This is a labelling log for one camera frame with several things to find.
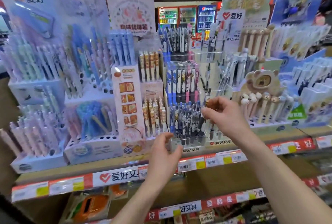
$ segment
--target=beverage cooler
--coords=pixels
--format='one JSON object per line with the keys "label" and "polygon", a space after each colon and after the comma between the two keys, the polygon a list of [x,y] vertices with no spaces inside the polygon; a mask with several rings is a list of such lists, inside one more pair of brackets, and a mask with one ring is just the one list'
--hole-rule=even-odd
{"label": "beverage cooler", "polygon": [[171,28],[178,27],[178,8],[177,7],[159,7],[158,20],[162,27],[163,24],[169,24]]}
{"label": "beverage cooler", "polygon": [[191,24],[193,27],[192,35],[194,36],[196,31],[197,5],[179,6],[179,14],[179,27],[186,27],[187,24]]}
{"label": "beverage cooler", "polygon": [[215,22],[216,5],[199,5],[198,6],[198,21],[197,32],[201,33],[205,24],[205,31],[209,32],[211,24]]}

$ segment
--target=person's left hand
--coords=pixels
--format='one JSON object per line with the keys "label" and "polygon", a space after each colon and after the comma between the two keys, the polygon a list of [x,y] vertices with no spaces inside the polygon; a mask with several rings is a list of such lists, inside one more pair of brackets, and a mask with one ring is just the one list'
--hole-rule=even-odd
{"label": "person's left hand", "polygon": [[179,145],[172,154],[168,154],[165,144],[172,133],[162,133],[154,141],[151,149],[149,165],[147,169],[147,182],[160,186],[160,190],[168,183],[178,167],[183,147]]}

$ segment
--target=hand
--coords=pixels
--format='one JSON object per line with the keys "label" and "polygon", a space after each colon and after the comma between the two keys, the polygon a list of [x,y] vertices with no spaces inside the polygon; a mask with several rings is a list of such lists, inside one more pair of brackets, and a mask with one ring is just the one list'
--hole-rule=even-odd
{"label": "hand", "polygon": [[147,182],[160,186],[160,190],[168,183],[178,167],[183,147],[178,145],[172,154],[168,154],[165,144],[172,138],[172,133],[162,133],[154,141],[151,149],[149,166],[147,169]]}
{"label": "hand", "polygon": [[235,144],[243,136],[251,133],[240,106],[232,100],[221,96],[215,97],[210,99],[207,108],[202,108],[201,111],[206,119],[214,121],[218,129]]}

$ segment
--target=yellow price sticker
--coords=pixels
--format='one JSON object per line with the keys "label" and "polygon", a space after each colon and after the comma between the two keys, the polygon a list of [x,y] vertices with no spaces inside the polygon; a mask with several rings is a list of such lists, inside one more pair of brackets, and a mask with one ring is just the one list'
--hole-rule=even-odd
{"label": "yellow price sticker", "polygon": [[173,210],[173,216],[178,216],[178,215],[181,215],[181,210],[180,209]]}
{"label": "yellow price sticker", "polygon": [[84,182],[74,182],[73,183],[73,191],[83,191],[84,190]]}
{"label": "yellow price sticker", "polygon": [[196,162],[196,169],[204,169],[206,168],[205,167],[205,161],[199,161],[199,162]]}
{"label": "yellow price sticker", "polygon": [[225,157],[223,157],[223,160],[224,160],[224,164],[233,163],[231,156],[225,156]]}
{"label": "yellow price sticker", "polygon": [[36,189],[36,196],[37,197],[47,196],[48,194],[49,194],[48,186],[38,187]]}
{"label": "yellow price sticker", "polygon": [[296,147],[294,145],[290,145],[290,146],[288,146],[288,151],[289,151],[289,153],[294,153],[294,152],[296,152]]}
{"label": "yellow price sticker", "polygon": [[255,194],[249,193],[249,200],[256,199]]}

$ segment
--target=forearm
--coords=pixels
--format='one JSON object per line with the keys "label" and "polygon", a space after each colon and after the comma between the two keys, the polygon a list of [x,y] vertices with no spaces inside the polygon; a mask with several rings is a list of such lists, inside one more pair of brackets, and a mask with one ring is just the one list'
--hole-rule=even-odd
{"label": "forearm", "polygon": [[331,223],[332,210],[254,133],[239,147],[251,163],[281,223]]}
{"label": "forearm", "polygon": [[159,186],[150,183],[148,180],[144,181],[135,195],[112,220],[112,224],[143,223],[160,190]]}

